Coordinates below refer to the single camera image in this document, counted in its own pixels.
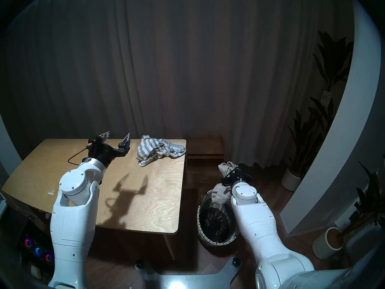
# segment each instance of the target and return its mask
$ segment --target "shelf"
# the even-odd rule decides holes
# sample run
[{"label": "shelf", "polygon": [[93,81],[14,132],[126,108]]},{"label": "shelf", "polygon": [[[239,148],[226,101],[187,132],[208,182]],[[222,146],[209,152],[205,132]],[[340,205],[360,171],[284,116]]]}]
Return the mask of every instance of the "shelf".
[{"label": "shelf", "polygon": [[209,159],[212,159],[212,160],[222,160],[224,159],[224,155],[223,154],[211,154],[211,155],[187,155],[187,159],[188,160],[209,160]]},{"label": "shelf", "polygon": [[187,173],[196,174],[221,174],[218,169],[218,165],[221,162],[213,159],[208,160],[189,160],[187,162]]},{"label": "shelf", "polygon": [[223,155],[224,145],[221,136],[188,136],[187,155]]},{"label": "shelf", "polygon": [[221,183],[221,174],[191,174],[187,173],[187,183]]}]

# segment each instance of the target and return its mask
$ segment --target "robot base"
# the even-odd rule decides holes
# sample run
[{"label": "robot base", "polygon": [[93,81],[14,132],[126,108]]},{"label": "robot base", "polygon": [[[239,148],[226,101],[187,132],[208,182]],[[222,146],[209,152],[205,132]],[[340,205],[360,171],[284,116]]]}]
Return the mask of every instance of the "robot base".
[{"label": "robot base", "polygon": [[231,280],[241,267],[241,260],[232,257],[216,274],[163,275],[158,274],[146,261],[138,260],[135,264],[136,271],[149,288],[230,289]]}]

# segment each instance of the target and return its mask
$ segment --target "black basket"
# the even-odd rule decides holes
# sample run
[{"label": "black basket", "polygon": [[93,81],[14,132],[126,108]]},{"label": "black basket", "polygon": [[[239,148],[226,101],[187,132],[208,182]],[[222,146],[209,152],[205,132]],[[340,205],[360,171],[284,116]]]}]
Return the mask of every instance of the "black basket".
[{"label": "black basket", "polygon": [[238,235],[236,219],[228,204],[216,204],[209,191],[198,207],[198,234],[206,245],[226,245]]}]

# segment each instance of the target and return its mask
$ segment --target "wooden table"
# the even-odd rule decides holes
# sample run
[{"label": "wooden table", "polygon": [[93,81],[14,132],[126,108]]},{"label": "wooden table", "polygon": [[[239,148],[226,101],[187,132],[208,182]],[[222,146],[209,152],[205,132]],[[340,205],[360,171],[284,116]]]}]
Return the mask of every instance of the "wooden table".
[{"label": "wooden table", "polygon": [[[107,140],[117,148],[121,140]],[[186,140],[168,140],[186,146]],[[184,155],[164,157],[140,167],[136,154],[140,140],[131,140],[125,157],[116,158],[100,186],[96,224],[105,228],[162,233],[174,259],[167,234],[178,231]],[[9,177],[2,190],[45,212],[52,212],[62,175],[75,168],[67,160],[87,140],[46,139],[37,146]],[[80,163],[83,151],[71,161]]]}]

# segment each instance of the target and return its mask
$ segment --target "black knob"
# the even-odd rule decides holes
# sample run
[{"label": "black knob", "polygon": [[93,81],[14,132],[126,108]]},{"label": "black knob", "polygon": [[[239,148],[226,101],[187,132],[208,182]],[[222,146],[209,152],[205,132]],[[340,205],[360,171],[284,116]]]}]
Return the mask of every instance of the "black knob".
[{"label": "black knob", "polygon": [[233,265],[234,267],[238,267],[239,265],[241,265],[241,260],[239,258],[234,258]]},{"label": "black knob", "polygon": [[142,269],[143,268],[143,261],[142,260],[137,260],[135,262],[135,265],[136,265],[137,268]]}]

